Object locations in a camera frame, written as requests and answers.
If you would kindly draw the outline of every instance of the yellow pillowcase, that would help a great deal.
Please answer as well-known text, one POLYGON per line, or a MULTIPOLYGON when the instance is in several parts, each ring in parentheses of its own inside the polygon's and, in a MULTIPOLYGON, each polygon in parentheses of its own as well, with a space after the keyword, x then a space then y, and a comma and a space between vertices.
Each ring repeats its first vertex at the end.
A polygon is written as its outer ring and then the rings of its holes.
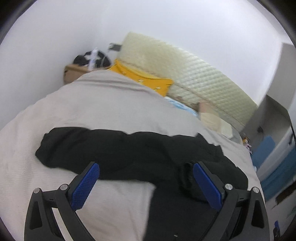
POLYGON ((114 65, 109 69, 122 74, 130 79, 145 85, 162 96, 166 96, 168 88, 174 83, 171 79, 158 78, 138 69, 131 69, 121 64, 119 60, 114 60, 114 65))

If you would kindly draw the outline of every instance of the headboard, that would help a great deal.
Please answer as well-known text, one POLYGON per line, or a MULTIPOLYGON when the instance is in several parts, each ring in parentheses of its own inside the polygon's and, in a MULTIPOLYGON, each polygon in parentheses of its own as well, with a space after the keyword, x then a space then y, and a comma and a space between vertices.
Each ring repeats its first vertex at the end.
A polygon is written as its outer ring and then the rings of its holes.
POLYGON ((197 110, 201 100, 210 102, 221 119, 241 131, 257 104, 233 81, 193 54, 160 40, 130 32, 117 58, 175 83, 168 96, 197 110))

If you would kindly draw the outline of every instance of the silver screw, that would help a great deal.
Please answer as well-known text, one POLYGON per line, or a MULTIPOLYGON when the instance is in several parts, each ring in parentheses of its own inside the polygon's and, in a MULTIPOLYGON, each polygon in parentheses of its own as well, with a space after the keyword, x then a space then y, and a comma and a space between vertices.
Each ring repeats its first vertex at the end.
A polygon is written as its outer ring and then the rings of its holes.
POLYGON ((258 193, 260 190, 259 190, 259 188, 254 187, 254 188, 253 188, 253 191, 254 191, 255 193, 258 193))
POLYGON ((40 188, 35 188, 33 193, 39 193, 39 191, 40 191, 40 188))
POLYGON ((59 187, 61 190, 66 190, 68 188, 68 185, 67 184, 63 184, 59 187))
POLYGON ((233 186, 231 185, 231 184, 225 184, 225 188, 227 189, 227 190, 231 190, 232 188, 233 188, 233 186))

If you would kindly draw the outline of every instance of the black garment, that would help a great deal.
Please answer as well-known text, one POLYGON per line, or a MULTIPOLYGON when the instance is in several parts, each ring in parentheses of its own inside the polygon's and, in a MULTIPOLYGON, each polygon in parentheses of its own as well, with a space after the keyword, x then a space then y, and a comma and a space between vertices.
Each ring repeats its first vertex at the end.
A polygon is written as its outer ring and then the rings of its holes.
POLYGON ((210 225, 216 211, 205 202, 193 178, 192 167, 197 161, 203 161, 223 183, 245 190, 248 186, 246 175, 223 155, 221 147, 208 144, 200 134, 169 137, 153 132, 128 135, 112 130, 54 128, 44 135, 36 156, 48 167, 77 174, 94 161, 100 166, 102 180, 156 185, 144 241, 198 240, 210 225))

